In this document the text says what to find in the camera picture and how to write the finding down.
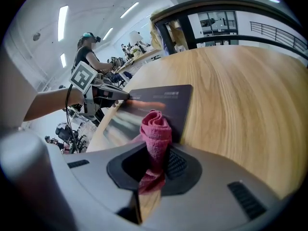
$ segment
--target black slot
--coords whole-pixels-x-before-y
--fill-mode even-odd
[[[72,162],[72,163],[68,163],[68,167],[69,168],[74,168],[74,167],[79,167],[85,164],[89,164],[90,162],[88,160],[80,160],[80,161],[76,161],[76,162]]]
[[[228,188],[250,220],[266,212],[265,207],[241,182],[232,182]]]
[[[122,168],[124,172],[137,182],[141,181],[149,166],[150,159],[146,147],[125,158],[122,162]]]

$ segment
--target black frame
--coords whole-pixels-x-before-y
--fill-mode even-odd
[[[151,17],[151,21],[155,23],[158,30],[161,32],[163,40],[166,44],[166,47],[169,51],[169,54],[175,54],[176,51],[174,49],[174,45],[172,43],[171,37],[169,35],[166,24],[173,20],[178,20],[181,29],[184,33],[188,49],[196,49],[197,43],[204,43],[209,41],[218,40],[217,36],[210,36],[205,38],[198,38],[194,37],[193,29],[191,23],[188,19],[188,15],[194,13],[206,13],[206,12],[214,12],[214,11],[245,11],[251,13],[261,14],[272,19],[278,20],[291,28],[295,31],[303,35],[304,37],[306,34],[303,32],[303,28],[299,25],[294,19],[287,16],[286,14],[282,13],[279,10],[274,9],[271,6],[266,4],[256,2],[254,0],[192,0],[182,4],[178,4],[171,8],[168,8],[154,16]],[[263,42],[271,45],[275,45],[286,50],[290,50],[301,57],[308,60],[308,57],[297,51],[296,49],[289,47],[285,44],[278,43],[273,40],[260,38],[260,37],[253,37],[253,36],[244,36],[244,35],[221,35],[219,36],[219,40],[248,40],[248,41],[255,41],[255,42]]]

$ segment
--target robotic arm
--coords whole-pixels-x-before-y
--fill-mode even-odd
[[[111,57],[110,62],[115,68],[118,67],[117,58]],[[82,92],[85,98],[83,109],[79,113],[84,116],[93,116],[100,109],[102,98],[108,100],[127,100],[129,94],[122,89],[105,84],[103,82],[103,74],[99,74],[95,69],[91,68],[88,64],[80,61],[75,70],[73,71],[70,80],[73,86]],[[97,96],[94,98],[92,87],[98,89]]]

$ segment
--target human arm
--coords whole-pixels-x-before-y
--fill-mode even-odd
[[[54,111],[64,109],[67,91],[68,88],[39,92],[24,117],[24,121],[30,121],[50,114]],[[72,88],[67,106],[77,103],[83,104],[84,98],[78,89]]]
[[[86,55],[86,59],[95,70],[109,70],[113,67],[112,63],[100,63],[92,52],[89,52]]]

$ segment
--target cable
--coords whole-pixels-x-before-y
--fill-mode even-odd
[[[73,85],[71,84],[68,88],[68,91],[67,91],[66,100],[65,100],[65,111],[66,111],[66,120],[67,120],[68,130],[69,130],[69,132],[72,136],[75,150],[78,151],[77,144],[76,144],[76,141],[75,141],[75,136],[74,136],[74,133],[73,133],[73,130],[72,130],[71,121],[69,119],[68,108],[67,108],[68,98],[69,98],[69,95],[71,93],[72,87],[73,87]]]

